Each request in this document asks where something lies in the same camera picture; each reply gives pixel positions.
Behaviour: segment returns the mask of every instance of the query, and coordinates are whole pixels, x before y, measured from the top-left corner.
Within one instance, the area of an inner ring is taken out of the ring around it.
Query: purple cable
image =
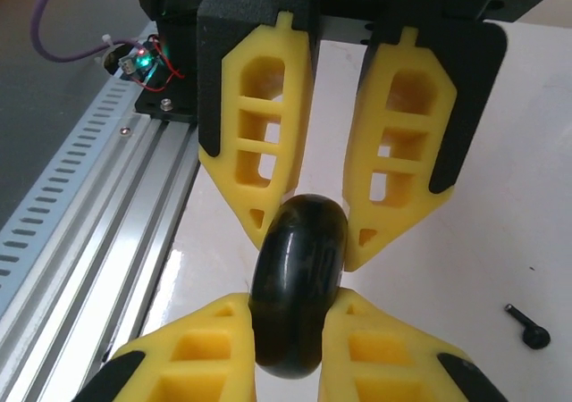
[[[32,41],[32,46],[38,54],[42,55],[48,61],[52,61],[54,63],[71,63],[73,61],[78,61],[83,58],[87,58],[91,55],[99,54],[102,51],[105,51],[109,48],[108,44],[102,44],[98,47],[94,47],[88,51],[82,52],[76,55],[69,55],[69,56],[58,56],[50,53],[44,48],[42,45],[42,41],[39,38],[39,25],[42,20],[42,16],[44,15],[44,10],[46,9],[47,3],[49,0],[37,0],[36,4],[34,5],[34,12],[32,13],[31,22],[29,25],[29,36]],[[139,42],[135,40],[131,40],[128,38],[120,39],[120,40],[113,40],[114,45],[131,45],[136,48],[143,47]]]

